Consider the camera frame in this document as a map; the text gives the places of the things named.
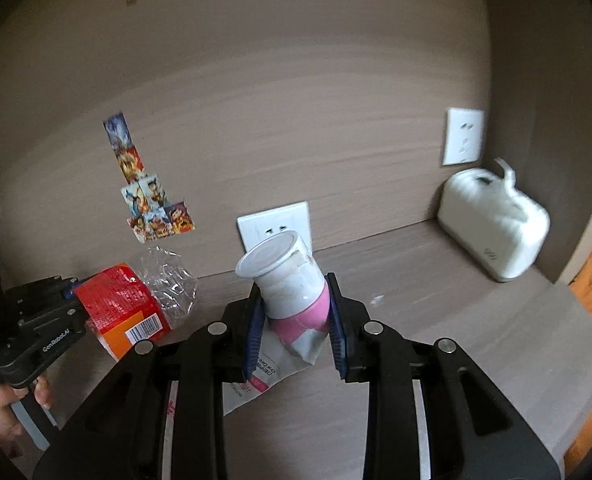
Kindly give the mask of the person's left hand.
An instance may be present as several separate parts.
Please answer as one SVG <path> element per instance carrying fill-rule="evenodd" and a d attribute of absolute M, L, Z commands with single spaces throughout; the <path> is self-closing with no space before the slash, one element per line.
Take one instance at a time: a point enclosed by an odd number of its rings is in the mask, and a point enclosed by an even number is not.
<path fill-rule="evenodd" d="M 14 389 L 8 384 L 0 385 L 0 448 L 8 457 L 17 454 L 16 440 L 23 434 L 23 426 L 14 414 L 12 405 L 28 393 L 28 388 Z"/>

